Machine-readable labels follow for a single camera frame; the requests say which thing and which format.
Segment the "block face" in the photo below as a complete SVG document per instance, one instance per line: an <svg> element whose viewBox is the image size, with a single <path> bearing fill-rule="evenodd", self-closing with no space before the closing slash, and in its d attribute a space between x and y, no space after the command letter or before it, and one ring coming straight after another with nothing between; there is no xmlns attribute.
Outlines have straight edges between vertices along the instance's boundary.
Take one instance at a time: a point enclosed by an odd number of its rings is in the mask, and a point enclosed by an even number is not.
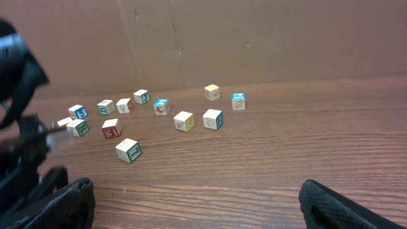
<svg viewBox="0 0 407 229"><path fill-rule="evenodd" d="M81 137L89 131L89 126L85 120L73 120L67 125L67 128L71 130L76 137Z"/></svg>
<svg viewBox="0 0 407 229"><path fill-rule="evenodd" d="M168 99L157 99L153 106L156 115L167 115L171 110L170 101Z"/></svg>
<svg viewBox="0 0 407 229"><path fill-rule="evenodd" d="M219 92L219 87L216 85L209 85L205 87L205 98L209 99L210 101L214 101L221 97Z"/></svg>
<svg viewBox="0 0 407 229"><path fill-rule="evenodd" d="M203 114L203 125L206 128L211 128L213 130L219 129L221 126L218 125L218 118L222 116L222 120L220 123L223 123L223 115L222 111L214 110L214 109L209 109L205 114Z"/></svg>
<svg viewBox="0 0 407 229"><path fill-rule="evenodd" d="M246 110L246 94L243 92L231 95L231 108L234 111Z"/></svg>
<svg viewBox="0 0 407 229"><path fill-rule="evenodd" d="M133 111L133 102L131 99L120 99L119 102L116 103L117 110L120 114L128 114Z"/></svg>
<svg viewBox="0 0 407 229"><path fill-rule="evenodd" d="M68 109L69 114L73 119L81 119L88 116L88 112L86 111L84 106L75 105Z"/></svg>
<svg viewBox="0 0 407 229"><path fill-rule="evenodd" d="M72 122L72 118L68 117L68 118L64 118L63 120L59 120L58 121L58 126L59 127L65 127L66 125L68 125L70 122Z"/></svg>
<svg viewBox="0 0 407 229"><path fill-rule="evenodd" d="M195 126L195 120L193 114L185 111L181 111L174 117L174 123L176 129L188 132Z"/></svg>
<svg viewBox="0 0 407 229"><path fill-rule="evenodd" d="M134 93L134 99L136 103L145 104L146 102L150 101L150 94L147 90L138 90Z"/></svg>
<svg viewBox="0 0 407 229"><path fill-rule="evenodd" d="M142 155L140 145L137 141L125 139L116 146L116 151L120 159L133 163Z"/></svg>
<svg viewBox="0 0 407 229"><path fill-rule="evenodd" d="M101 115L109 115L116 109L116 107L114 106L113 101L106 99L98 103L97 109Z"/></svg>
<svg viewBox="0 0 407 229"><path fill-rule="evenodd" d="M106 139L119 137L121 134L119 119L106 120L102 126L102 131Z"/></svg>

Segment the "wall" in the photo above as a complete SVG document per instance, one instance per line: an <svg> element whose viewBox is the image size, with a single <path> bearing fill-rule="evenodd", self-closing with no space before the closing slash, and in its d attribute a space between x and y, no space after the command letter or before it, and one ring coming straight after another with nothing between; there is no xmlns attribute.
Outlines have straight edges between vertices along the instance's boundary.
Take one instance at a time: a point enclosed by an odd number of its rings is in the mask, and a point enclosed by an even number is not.
<svg viewBox="0 0 407 229"><path fill-rule="evenodd" d="M39 97L407 73L405 0L2 0Z"/></svg>

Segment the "block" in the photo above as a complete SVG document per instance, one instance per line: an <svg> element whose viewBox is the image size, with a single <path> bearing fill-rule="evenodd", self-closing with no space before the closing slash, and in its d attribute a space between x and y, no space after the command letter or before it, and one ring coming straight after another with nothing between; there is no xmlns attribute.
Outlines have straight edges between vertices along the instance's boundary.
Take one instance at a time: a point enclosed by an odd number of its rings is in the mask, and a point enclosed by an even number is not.
<svg viewBox="0 0 407 229"><path fill-rule="evenodd" d="M88 116L88 112L86 111L85 107L81 105L75 105L69 108L68 111L72 119L82 119Z"/></svg>
<svg viewBox="0 0 407 229"><path fill-rule="evenodd" d="M76 119L66 125L66 128L74 133L75 137L82 137L89 131L88 124L85 120Z"/></svg>
<svg viewBox="0 0 407 229"><path fill-rule="evenodd" d="M222 111L209 109L205 114L203 114L203 125L206 128L219 130L219 128L221 128L223 125Z"/></svg>
<svg viewBox="0 0 407 229"><path fill-rule="evenodd" d="M116 146L116 151L120 159L128 163L133 163L142 155L139 143L131 139L124 139Z"/></svg>
<svg viewBox="0 0 407 229"><path fill-rule="evenodd" d="M168 99L157 99L154 102L154 111L156 115L167 115L170 110L171 105Z"/></svg>
<svg viewBox="0 0 407 229"><path fill-rule="evenodd" d="M231 95L231 108L234 111L246 110L246 94L243 92L232 93Z"/></svg>
<svg viewBox="0 0 407 229"><path fill-rule="evenodd" d="M71 117L64 118L63 120L59 120L59 121L58 121L58 126L59 126L59 127L66 127L66 125L68 125L70 122L72 122L72 118L71 118Z"/></svg>
<svg viewBox="0 0 407 229"><path fill-rule="evenodd" d="M103 123L102 131L107 139L119 137L121 134L121 125L119 119L106 120Z"/></svg>
<svg viewBox="0 0 407 229"><path fill-rule="evenodd" d="M210 101L220 98L221 94L219 92L219 87L216 85L209 85L205 87L205 97Z"/></svg>
<svg viewBox="0 0 407 229"><path fill-rule="evenodd" d="M193 114L185 111L181 111L174 117L174 123L178 130L188 132L195 126L195 120Z"/></svg>
<svg viewBox="0 0 407 229"><path fill-rule="evenodd" d="M140 89L134 92L134 99L136 103L145 104L150 101L150 94L147 90Z"/></svg>
<svg viewBox="0 0 407 229"><path fill-rule="evenodd" d="M129 98L120 99L119 102L116 103L116 106L120 114L128 114L134 109L133 102Z"/></svg>
<svg viewBox="0 0 407 229"><path fill-rule="evenodd" d="M108 115L112 113L116 107L113 104L113 101L105 99L102 102L98 103L97 109L101 115Z"/></svg>

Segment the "cube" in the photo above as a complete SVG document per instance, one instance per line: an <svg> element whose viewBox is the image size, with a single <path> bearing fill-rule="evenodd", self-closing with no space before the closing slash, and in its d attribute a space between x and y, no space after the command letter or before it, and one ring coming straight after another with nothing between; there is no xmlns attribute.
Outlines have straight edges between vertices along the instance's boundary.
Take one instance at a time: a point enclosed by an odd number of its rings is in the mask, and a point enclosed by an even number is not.
<svg viewBox="0 0 407 229"><path fill-rule="evenodd" d="M121 125L119 119L106 120L103 123L102 131L107 139L119 137L121 133Z"/></svg>
<svg viewBox="0 0 407 229"><path fill-rule="evenodd" d="M72 119L81 119L88 116L88 113L84 106L75 105L68 109L69 114L71 115Z"/></svg>
<svg viewBox="0 0 407 229"><path fill-rule="evenodd" d="M116 146L116 151L120 159L128 163L133 163L142 155L139 143L131 139L124 139Z"/></svg>
<svg viewBox="0 0 407 229"><path fill-rule="evenodd" d="M72 122L72 118L71 118L71 117L64 118L63 120L59 120L59 121L58 121L58 126L59 126L59 127L66 127L66 125L68 125L70 122Z"/></svg>
<svg viewBox="0 0 407 229"><path fill-rule="evenodd" d="M219 92L219 87L216 85L209 85L205 87L205 97L210 101L220 98L221 94Z"/></svg>
<svg viewBox="0 0 407 229"><path fill-rule="evenodd" d="M140 89L134 92L134 99L136 103L145 104L150 101L150 94L147 90Z"/></svg>
<svg viewBox="0 0 407 229"><path fill-rule="evenodd" d="M221 128L223 125L222 111L209 109L205 114L203 114L203 125L206 128L219 130L219 128Z"/></svg>
<svg viewBox="0 0 407 229"><path fill-rule="evenodd" d="M131 99L120 99L116 106L120 114L128 114L134 109Z"/></svg>
<svg viewBox="0 0 407 229"><path fill-rule="evenodd" d="M171 105L168 99L157 99L154 102L154 111L156 115L167 115L170 110Z"/></svg>
<svg viewBox="0 0 407 229"><path fill-rule="evenodd" d="M112 113L116 107L113 104L113 101L105 99L102 102L98 103L97 109L101 115L108 115Z"/></svg>
<svg viewBox="0 0 407 229"><path fill-rule="evenodd" d="M181 111L174 117L174 123L178 130L188 132L195 126L195 120L193 114L185 111Z"/></svg>
<svg viewBox="0 0 407 229"><path fill-rule="evenodd" d="M231 108L234 111L246 110L246 94L243 92L232 93L231 95Z"/></svg>
<svg viewBox="0 0 407 229"><path fill-rule="evenodd" d="M74 133L75 137L82 137L85 133L89 131L88 124L85 120L73 120L66 128Z"/></svg>

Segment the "wooden tabletop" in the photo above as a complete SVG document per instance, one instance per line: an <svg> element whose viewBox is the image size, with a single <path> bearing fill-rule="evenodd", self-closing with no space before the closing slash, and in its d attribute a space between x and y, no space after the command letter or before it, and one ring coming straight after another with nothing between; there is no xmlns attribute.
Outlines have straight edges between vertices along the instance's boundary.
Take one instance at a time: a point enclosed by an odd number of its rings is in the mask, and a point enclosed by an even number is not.
<svg viewBox="0 0 407 229"><path fill-rule="evenodd" d="M94 228L305 228L301 184L314 179L370 210L407 226L407 78L221 87L208 101L203 88L151 92L130 114L102 116L96 104L133 98L95 95L33 101L50 125L68 108L86 106L89 133L61 146L42 165L64 165L70 181L95 184ZM231 93L245 92L246 111L231 110ZM153 101L171 101L157 116ZM204 128L208 109L224 114L219 130ZM193 113L196 126L177 130L173 117ZM119 118L121 136L105 139L101 126ZM118 158L124 138L139 141L134 163Z"/></svg>

